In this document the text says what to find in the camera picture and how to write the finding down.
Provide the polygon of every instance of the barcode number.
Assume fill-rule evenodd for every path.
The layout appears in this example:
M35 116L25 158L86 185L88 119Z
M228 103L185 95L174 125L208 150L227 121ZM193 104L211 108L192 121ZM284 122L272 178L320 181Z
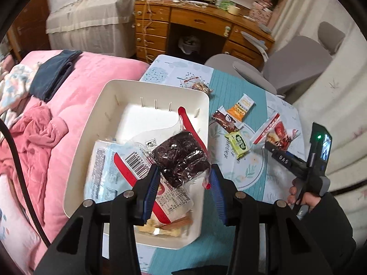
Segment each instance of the barcode number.
M136 173L139 179L143 179L149 172L149 167L144 160L138 155L138 152L133 152L125 159L129 167Z

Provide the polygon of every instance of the human hand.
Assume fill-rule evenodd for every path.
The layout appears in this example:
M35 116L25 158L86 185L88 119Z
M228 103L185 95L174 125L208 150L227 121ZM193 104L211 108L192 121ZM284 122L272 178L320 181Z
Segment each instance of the human hand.
M296 203L296 194L297 194L297 187L292 186L291 188L289 188L289 193L290 195L287 198L287 202L288 205L294 205ZM310 192L306 192L303 195L302 201L301 201L301 205L308 205L310 207L309 212L311 212L316 206L317 204L320 202L321 197L316 196L313 193Z

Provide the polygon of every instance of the pink fleece robe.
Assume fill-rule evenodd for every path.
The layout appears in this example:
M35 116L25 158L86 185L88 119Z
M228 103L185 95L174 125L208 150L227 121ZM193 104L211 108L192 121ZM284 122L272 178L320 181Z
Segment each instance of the pink fleece robe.
M23 117L10 129L10 133L18 149L32 204L38 220L43 225L44 194L51 149L68 133L67 125L60 117L52 118L47 105L39 101L23 114ZM6 174L12 179L17 197L22 206L26 207L6 140L0 145L1 174Z

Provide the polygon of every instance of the wooden desk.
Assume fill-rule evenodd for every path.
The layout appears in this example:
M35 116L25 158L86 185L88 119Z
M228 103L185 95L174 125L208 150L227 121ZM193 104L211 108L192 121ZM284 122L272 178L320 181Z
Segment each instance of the wooden desk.
M259 67L263 63L260 52L241 35L241 31L265 41L271 49L274 39L263 32L257 23L234 16L222 9L175 4L172 0L135 2L135 30L137 58L151 63L158 55L166 54L171 23L193 27L217 34L226 39L222 53L232 55Z

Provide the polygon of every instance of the beige curtain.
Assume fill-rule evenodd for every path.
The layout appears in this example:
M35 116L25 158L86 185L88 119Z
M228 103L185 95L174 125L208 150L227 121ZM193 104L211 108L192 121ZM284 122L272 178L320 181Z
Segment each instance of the beige curtain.
M276 39L275 50L297 35L317 41L322 21L343 31L346 38L328 69L293 105L300 115L306 149L314 121L324 125L333 136L327 175L330 190L335 190L367 178L366 39L337 0L288 0L272 35ZM364 243L367 187L336 199L353 226L356 242Z

